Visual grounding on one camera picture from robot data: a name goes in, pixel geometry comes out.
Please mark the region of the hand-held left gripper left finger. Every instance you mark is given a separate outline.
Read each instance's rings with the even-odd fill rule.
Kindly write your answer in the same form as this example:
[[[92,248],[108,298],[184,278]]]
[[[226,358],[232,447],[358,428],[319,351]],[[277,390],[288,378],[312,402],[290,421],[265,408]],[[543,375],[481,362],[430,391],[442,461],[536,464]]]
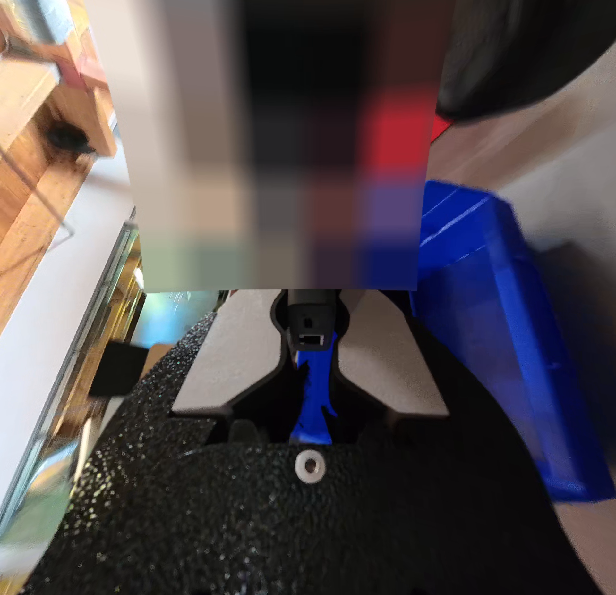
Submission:
[[[215,314],[171,414],[213,420],[215,442],[237,422],[267,442],[289,442],[306,377],[288,345],[287,292],[239,290]]]

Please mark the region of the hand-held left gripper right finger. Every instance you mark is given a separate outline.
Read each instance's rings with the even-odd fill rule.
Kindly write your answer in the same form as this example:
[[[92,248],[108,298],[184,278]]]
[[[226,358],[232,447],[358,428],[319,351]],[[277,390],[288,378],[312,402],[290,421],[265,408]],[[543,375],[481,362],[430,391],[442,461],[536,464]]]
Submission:
[[[407,319],[385,294],[342,290],[323,416],[333,444],[372,427],[444,420],[450,412]]]

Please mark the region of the black network adapter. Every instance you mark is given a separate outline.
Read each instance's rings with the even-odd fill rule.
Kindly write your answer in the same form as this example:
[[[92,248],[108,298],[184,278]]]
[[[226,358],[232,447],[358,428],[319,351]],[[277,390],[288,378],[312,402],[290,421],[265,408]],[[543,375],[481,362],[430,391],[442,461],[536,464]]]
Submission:
[[[328,351],[335,333],[336,291],[289,290],[287,316],[287,338],[294,352]]]

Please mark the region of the blue plastic bin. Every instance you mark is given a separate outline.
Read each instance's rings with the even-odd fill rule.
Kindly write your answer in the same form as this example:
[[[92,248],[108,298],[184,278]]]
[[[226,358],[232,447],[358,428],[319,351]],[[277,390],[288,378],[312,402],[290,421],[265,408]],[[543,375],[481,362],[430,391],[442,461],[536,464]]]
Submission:
[[[317,287],[383,291],[405,315],[441,396],[444,420],[402,421],[465,452],[504,488],[542,483],[555,501],[615,498],[556,317],[511,206],[493,194],[428,181],[418,202],[377,191],[358,231],[358,204],[321,204],[309,245]]]

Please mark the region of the red plastic bin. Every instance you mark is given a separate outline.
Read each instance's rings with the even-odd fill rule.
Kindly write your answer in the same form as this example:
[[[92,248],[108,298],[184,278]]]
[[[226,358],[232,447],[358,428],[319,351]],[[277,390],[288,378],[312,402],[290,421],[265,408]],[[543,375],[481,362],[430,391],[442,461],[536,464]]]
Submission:
[[[435,114],[432,125],[432,133],[430,144],[433,144],[441,135],[443,135],[455,123],[455,119],[443,117]]]

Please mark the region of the black square board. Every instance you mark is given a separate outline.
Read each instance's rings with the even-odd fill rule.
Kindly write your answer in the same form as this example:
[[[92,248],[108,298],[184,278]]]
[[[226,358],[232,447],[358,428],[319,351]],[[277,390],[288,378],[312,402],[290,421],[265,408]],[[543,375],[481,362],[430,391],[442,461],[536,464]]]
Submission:
[[[149,350],[111,341],[105,346],[88,396],[96,399],[125,397],[138,383]]]

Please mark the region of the wooden shelf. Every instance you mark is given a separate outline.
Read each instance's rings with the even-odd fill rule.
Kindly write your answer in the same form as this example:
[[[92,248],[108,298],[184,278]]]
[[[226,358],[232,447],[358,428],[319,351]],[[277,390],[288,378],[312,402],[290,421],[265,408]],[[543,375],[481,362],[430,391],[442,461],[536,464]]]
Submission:
[[[1,0],[2,330],[115,123],[84,0]]]

